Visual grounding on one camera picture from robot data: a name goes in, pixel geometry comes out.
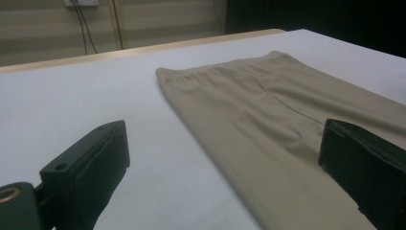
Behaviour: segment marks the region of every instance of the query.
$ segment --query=beige pants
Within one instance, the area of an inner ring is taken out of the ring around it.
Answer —
[[[374,229],[318,166],[324,123],[354,123],[406,149],[405,105],[279,52],[156,74],[263,229]]]

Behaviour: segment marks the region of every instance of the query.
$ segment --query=black cable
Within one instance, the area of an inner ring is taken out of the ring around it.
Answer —
[[[80,26],[81,26],[81,35],[83,37],[83,43],[84,43],[84,53],[87,55],[86,37],[84,37],[83,23],[81,22],[81,18],[80,18],[79,11],[78,11],[78,6],[77,6],[77,3],[76,3],[76,0],[71,0],[71,1],[74,4],[75,10],[76,10],[76,12],[78,14],[78,18],[79,18],[79,22],[80,22]]]
[[[93,49],[95,50],[95,53],[97,54],[98,51],[96,50],[95,44],[93,44],[92,36],[90,35],[89,28],[87,27],[86,19],[84,19],[84,15],[83,15],[83,12],[81,11],[79,4],[78,4],[78,9],[81,14],[81,17],[83,18],[84,25],[86,26],[86,30],[87,30],[87,34],[89,35],[90,43],[92,44]]]

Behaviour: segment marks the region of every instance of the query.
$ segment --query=white table surface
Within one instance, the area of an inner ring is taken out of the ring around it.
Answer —
[[[306,30],[2,74],[0,186],[36,186],[38,172],[83,135],[125,120],[131,166],[95,229],[259,229],[170,108],[155,70],[273,50],[406,104],[405,58]]]

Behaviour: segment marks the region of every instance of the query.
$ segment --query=dark background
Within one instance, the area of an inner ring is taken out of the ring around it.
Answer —
[[[226,34],[307,29],[406,58],[402,1],[228,0]]]

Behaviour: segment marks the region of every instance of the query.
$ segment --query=black plastic part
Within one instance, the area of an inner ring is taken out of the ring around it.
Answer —
[[[93,229],[129,167],[125,122],[99,126],[40,172],[0,188],[0,230]]]
[[[0,188],[0,229],[44,229],[33,185],[20,182]]]
[[[53,198],[56,229],[93,229],[129,167],[124,121],[92,130],[41,170]]]
[[[377,229],[406,229],[406,151],[360,126],[328,119],[319,165]]]

